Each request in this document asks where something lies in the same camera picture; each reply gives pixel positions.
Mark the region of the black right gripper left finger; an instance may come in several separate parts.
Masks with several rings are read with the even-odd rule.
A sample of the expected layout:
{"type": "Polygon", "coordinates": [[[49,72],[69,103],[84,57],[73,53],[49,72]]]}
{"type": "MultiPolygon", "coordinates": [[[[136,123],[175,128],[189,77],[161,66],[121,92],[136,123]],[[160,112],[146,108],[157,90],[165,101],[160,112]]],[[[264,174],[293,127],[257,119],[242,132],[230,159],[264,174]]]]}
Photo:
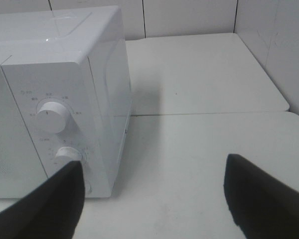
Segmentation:
{"type": "Polygon", "coordinates": [[[0,239],[71,239],[84,202],[82,164],[71,161],[0,212],[0,239]]]}

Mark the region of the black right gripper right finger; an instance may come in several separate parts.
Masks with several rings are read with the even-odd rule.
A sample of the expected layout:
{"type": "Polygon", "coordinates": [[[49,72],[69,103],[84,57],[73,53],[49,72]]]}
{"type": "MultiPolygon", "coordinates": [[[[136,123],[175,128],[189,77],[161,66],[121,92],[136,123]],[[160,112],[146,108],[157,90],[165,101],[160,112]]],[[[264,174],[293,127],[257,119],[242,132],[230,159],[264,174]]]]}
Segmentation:
{"type": "Polygon", "coordinates": [[[299,239],[299,192],[239,154],[226,159],[224,195],[248,239],[299,239]]]}

